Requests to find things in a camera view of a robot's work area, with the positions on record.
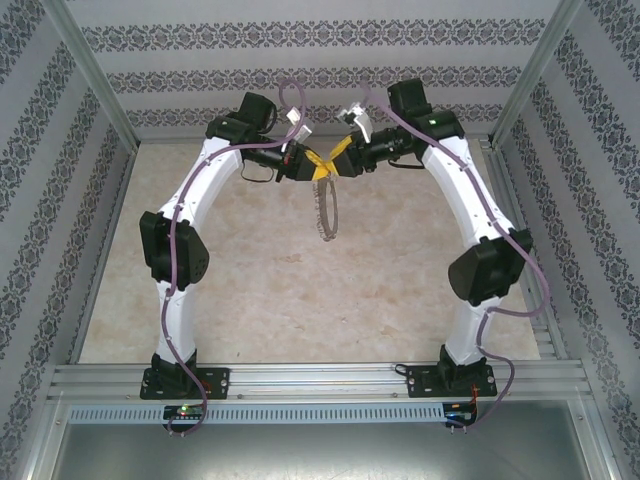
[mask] metal profile bar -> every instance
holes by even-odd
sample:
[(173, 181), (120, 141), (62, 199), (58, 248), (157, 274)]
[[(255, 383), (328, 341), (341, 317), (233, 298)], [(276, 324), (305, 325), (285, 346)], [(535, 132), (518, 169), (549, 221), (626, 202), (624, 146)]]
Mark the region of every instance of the metal profile bar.
[[(576, 396), (591, 396), (586, 374), (578, 360), (518, 361), (515, 365), (516, 378), (510, 394), (506, 397), (508, 401), (568, 400), (575, 399)], [(468, 400), (467, 397), (409, 399), (406, 380), (394, 372), (394, 366), (395, 364), (391, 363), (227, 365), (231, 369), (229, 399), (223, 403)], [(140, 382), (145, 368), (143, 365), (60, 366), (54, 374), (47, 401), (76, 405), (122, 404), (123, 401), (127, 404), (152, 404), (139, 398)], [(500, 389), (509, 376), (509, 368), (501, 364), (495, 364), (493, 368)]]
[(551, 335), (549, 335), (548, 328), (545, 328), (544, 330), (540, 330), (540, 331), (534, 330), (533, 336), (535, 337), (538, 345), (541, 343), (551, 343)]
[(126, 145), (127, 151), (131, 153), (138, 147), (140, 140), (66, 2), (64, 0), (43, 0), (42, 6), (73, 55), (73, 59), (82, 70), (89, 86), (100, 101), (100, 105), (107, 112), (120, 140)]
[[(163, 405), (76, 405), (72, 425), (157, 425), (163, 421)], [(176, 419), (174, 424), (195, 423)], [(216, 403), (207, 410), (204, 423), (214, 425), (413, 423), (443, 422), (441, 403), (280, 404)]]
[(25, 468), (16, 478), (41, 480), (53, 477), (70, 412), (71, 406), (61, 402), (44, 406)]
[(582, 4), (582, 0), (561, 0), (558, 4), (491, 132), (494, 146), (508, 135)]
[[(482, 155), (489, 172), (489, 178), (494, 188), (494, 194), (496, 202), (500, 209), (511, 219), (517, 228), (525, 228), (526, 224), (518, 199), (516, 197), (515, 189), (511, 183), (511, 178), (507, 172), (505, 160), (500, 150), (495, 150), (491, 147), (489, 142), (481, 142)], [(525, 268), (520, 276), (520, 284), (522, 286), (522, 293), (525, 297), (525, 303), (528, 309), (533, 309), (542, 303), (542, 289), (538, 283), (538, 279), (534, 273)], [(558, 328), (558, 323), (551, 305), (547, 305), (539, 320), (549, 329), (549, 335), (554, 348), (554, 357), (564, 360), (568, 359), (562, 335)]]
[(591, 478), (622, 479), (595, 400), (579, 398), (567, 406)]

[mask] beige floor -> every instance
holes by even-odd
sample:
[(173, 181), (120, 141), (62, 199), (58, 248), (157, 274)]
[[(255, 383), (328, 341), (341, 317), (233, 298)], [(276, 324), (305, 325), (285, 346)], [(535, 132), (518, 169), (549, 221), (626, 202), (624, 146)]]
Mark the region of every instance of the beige floor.
[[(326, 154), (332, 144), (312, 146)], [(141, 146), (81, 362), (150, 360), (159, 303), (138, 219), (168, 199), (199, 150)], [(257, 166), (247, 170), (264, 175)], [(330, 243), (316, 231), (310, 184), (260, 185), (234, 174), (224, 186), (201, 232), (211, 262), (198, 284), (200, 362), (437, 358), (457, 300), (447, 266), (462, 253), (437, 183), (426, 172), (382, 165), (336, 186), (340, 230)], [(505, 303), (524, 308), (517, 286)], [(487, 347), (514, 359), (539, 358), (526, 319), (497, 318)]]

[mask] wallpaper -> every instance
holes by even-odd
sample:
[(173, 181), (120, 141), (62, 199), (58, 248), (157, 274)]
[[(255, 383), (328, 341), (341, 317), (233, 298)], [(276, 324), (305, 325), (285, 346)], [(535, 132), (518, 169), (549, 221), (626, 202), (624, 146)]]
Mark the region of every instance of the wallpaper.
[(129, 153), (37, 1), (0, 1), (0, 479), (69, 360)]
[[(307, 89), (316, 134), (377, 91), (420, 77), (437, 109), (489, 133), (558, 0), (75, 0), (69, 8), (145, 139), (200, 138), (245, 91), (277, 100), (278, 83)], [(381, 112), (375, 123), (388, 124)], [(284, 129), (284, 116), (276, 132)]]
[(587, 0), (501, 145), (571, 355), (640, 477), (640, 15)]

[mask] aluminum frame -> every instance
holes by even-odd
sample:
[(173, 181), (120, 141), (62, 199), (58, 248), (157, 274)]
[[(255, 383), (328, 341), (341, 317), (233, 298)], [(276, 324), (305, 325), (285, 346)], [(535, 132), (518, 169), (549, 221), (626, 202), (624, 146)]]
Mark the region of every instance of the aluminum frame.
[[(512, 219), (514, 225), (517, 225), (518, 228), (525, 228), (524, 218), (518, 206), (515, 190), (509, 178), (502, 153), (494, 150), (488, 138), (479, 140), (479, 143), (498, 206)], [(532, 250), (532, 254), (535, 256), (535, 247)], [(542, 303), (542, 289), (538, 279), (529, 268), (525, 268), (522, 271), (520, 285), (522, 286), (522, 293), (528, 309), (533, 310)], [(534, 333), (536, 333), (536, 328), (539, 328), (549, 334), (552, 348), (549, 349), (539, 344), (541, 358), (558, 358), (561, 360), (569, 358), (551, 305), (547, 305), (544, 312), (536, 319), (531, 319), (531, 324)]]
[(140, 144), (140, 139), (66, 2), (43, 0), (42, 6), (96, 94), (127, 152), (133, 152)]
[(509, 130), (511, 130), (518, 115), (520, 115), (525, 104), (529, 101), (529, 95), (540, 80), (540, 76), (549, 60), (551, 60), (553, 51), (560, 43), (582, 5), (582, 0), (560, 0), (558, 3), (553, 16), (547, 24), (547, 28), (542, 33), (542, 37), (529, 58), (522, 75), (520, 75), (513, 92), (509, 95), (491, 132), (495, 145), (502, 143), (504, 137), (509, 134)]
[[(229, 398), (212, 403), (247, 406), (376, 404), (393, 408), (414, 403), (437, 404), (443, 401), (469, 400), (410, 399), (406, 379), (395, 373), (395, 365), (396, 363), (226, 365), (231, 369)], [(620, 474), (582, 362), (530, 360), (518, 361), (515, 365), (516, 378), (505, 401), (566, 401), (591, 478), (619, 479)], [(509, 369), (501, 364), (492, 366), (498, 389), (501, 390)], [(127, 406), (182, 403), (179, 400), (171, 402), (140, 399), (140, 383), (145, 368), (146, 365), (56, 367), (33, 448), (24, 474), (19, 478), (52, 478), (74, 405), (120, 405), (126, 409)], [(493, 400), (479, 399), (481, 402)]]

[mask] purple cable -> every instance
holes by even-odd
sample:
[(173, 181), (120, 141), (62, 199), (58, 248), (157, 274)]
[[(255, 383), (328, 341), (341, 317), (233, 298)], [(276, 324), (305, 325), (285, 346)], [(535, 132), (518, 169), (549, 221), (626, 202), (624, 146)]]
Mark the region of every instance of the purple cable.
[(377, 96), (371, 90), (371, 87), (369, 87), (369, 85), (363, 82), (361, 86), (362, 86), (362, 89), (365, 91), (365, 94), (366, 94), (365, 98), (367, 101), (373, 101), (375, 104), (378, 105), (378, 107), (384, 110), (384, 112), (389, 117), (391, 117), (398, 125), (400, 125), (402, 128), (407, 130), (409, 133), (411, 133), (415, 137), (426, 142), (427, 144), (431, 145), (434, 148), (438, 148), (442, 150), (454, 162), (456, 162), (456, 164), (463, 171), (467, 173), (467, 177), (469, 177), (469, 181), (471, 182), (471, 185), (473, 185), (473, 189), (475, 190), (476, 195), (478, 196), (478, 199), (482, 204), (482, 207), (484, 208), (487, 216), (489, 217), (491, 224), (496, 228), (498, 233), (502, 235), (502, 237), (509, 243), (509, 245), (511, 245), (513, 249), (516, 252), (518, 252), (518, 254), (525, 260), (525, 262), (529, 264), (531, 269), (534, 271), (536, 277), (538, 277), (538, 280), (540, 281), (540, 285), (542, 287), (542, 303), (536, 309), (530, 312), (517, 312), (513, 310), (507, 310), (504, 308), (489, 307), (487, 308), (484, 316), (482, 317), (482, 320), (480, 322), (480, 327), (478, 328), (478, 333), (476, 335), (476, 346), (478, 347), (478, 350), (480, 351), (480, 353), (482, 353), (485, 357), (491, 358), (493, 360), (500, 360), (502, 362), (505, 362), (507, 365), (509, 365), (509, 378), (507, 379), (507, 383), (505, 384), (504, 388), (500, 392), (500, 395), (498, 395), (498, 398), (493, 403), (491, 408), (489, 408), (489, 410), (480, 419), (478, 419), (473, 425), (469, 427), (469, 428), (475, 428), (477, 425), (482, 423), (482, 421), (484, 421), (487, 417), (489, 417), (489, 415), (491, 415), (495, 411), (495, 409), (500, 405), (504, 397), (507, 395), (507, 392), (511, 388), (511, 385), (513, 384), (513, 380), (516, 374), (516, 367), (511, 360), (501, 355), (496, 355), (496, 354), (487, 352), (484, 348), (482, 348), (482, 334), (484, 333), (484, 330), (489, 321), (489, 315), (491, 313), (502, 313), (504, 315), (509, 315), (512, 317), (520, 317), (520, 318), (535, 317), (540, 315), (542, 311), (546, 308), (547, 304), (549, 303), (549, 298), (550, 298), (549, 283), (547, 282), (547, 279), (545, 278), (544, 273), (542, 273), (542, 270), (536, 264), (533, 258), (531, 258), (531, 256), (527, 252), (525, 252), (524, 249), (520, 245), (518, 245), (518, 243), (513, 238), (511, 238), (508, 232), (506, 232), (500, 225), (498, 225), (496, 221), (496, 216), (494, 215), (493, 210), (489, 206), (487, 199), (482, 193), (482, 189), (480, 188), (478, 179), (471, 172), (471, 169), (466, 168), (467, 163), (464, 160), (462, 160), (458, 155), (456, 155), (454, 152), (452, 152), (450, 149), (448, 149), (447, 147), (442, 145), (440, 142), (438, 142), (436, 139), (431, 138), (428, 135), (425, 135), (424, 133), (420, 132), (419, 130), (416, 130), (407, 122), (405, 122), (393, 110), (391, 110), (391, 107), (389, 107), (384, 100), (382, 100), (379, 96)]
[[(285, 108), (287, 109), (289, 108), (284, 102), (284, 88), (287, 85), (293, 85), (294, 87), (296, 87), (298, 89), (298, 93), (300, 94), (300, 121), (296, 124), (293, 131), (289, 135), (284, 137), (282, 140), (278, 140), (276, 142), (247, 143), (244, 145), (229, 145), (224, 148), (221, 148), (217, 152), (212, 153), (207, 158), (202, 160), (202, 162), (200, 162), (200, 164), (196, 167), (193, 173), (189, 175), (189, 178), (187, 179), (184, 185), (184, 188), (180, 192), (180, 195), (178, 196), (178, 201), (173, 209), (173, 216), (171, 217), (171, 225), (169, 227), (169, 256), (171, 259), (171, 286), (167, 289), (166, 296), (162, 304), (162, 312), (161, 312), (162, 335), (164, 335), (164, 338), (167, 342), (167, 346), (169, 347), (169, 350), (175, 357), (176, 362), (185, 371), (185, 373), (189, 376), (189, 378), (193, 380), (193, 382), (198, 387), (198, 390), (200, 391), (200, 395), (202, 396), (202, 415), (200, 416), (200, 419), (193, 427), (191, 427), (190, 429), (184, 432), (181, 432), (180, 433), (181, 437), (194, 433), (196, 430), (198, 430), (202, 426), (202, 423), (204, 422), (207, 415), (208, 405), (207, 405), (207, 392), (205, 391), (204, 386), (202, 385), (202, 382), (198, 380), (198, 377), (196, 377), (196, 375), (191, 371), (191, 369), (189, 369), (189, 367), (187, 367), (187, 365), (180, 358), (178, 351), (173, 345), (173, 342), (171, 342), (171, 337), (169, 336), (169, 329), (167, 328), (167, 310), (169, 309), (169, 302), (178, 286), (178, 258), (176, 253), (176, 225), (178, 223), (178, 217), (180, 216), (180, 211), (182, 210), (182, 205), (184, 204), (184, 200), (187, 196), (187, 193), (189, 192), (189, 189), (193, 185), (193, 182), (195, 181), (196, 177), (200, 174), (202, 170), (204, 170), (206, 167), (210, 165), (210, 162), (213, 159), (215, 159), (216, 157), (224, 153), (231, 152), (233, 150), (279, 147), (295, 138), (295, 136), (298, 134), (298, 132), (302, 128), (302, 120), (304, 119), (307, 113), (307, 97), (304, 93), (304, 89), (302, 88), (302, 85), (300, 85), (300, 83), (297, 80), (293, 78), (285, 79), (280, 83), (278, 87), (278, 96), (280, 97), (280, 101), (282, 102)], [(173, 420), (174, 419), (171, 418), (167, 424), (167, 430), (169, 430), (169, 435), (173, 435), (175, 433), (171, 429), (171, 424), (173, 423)]]

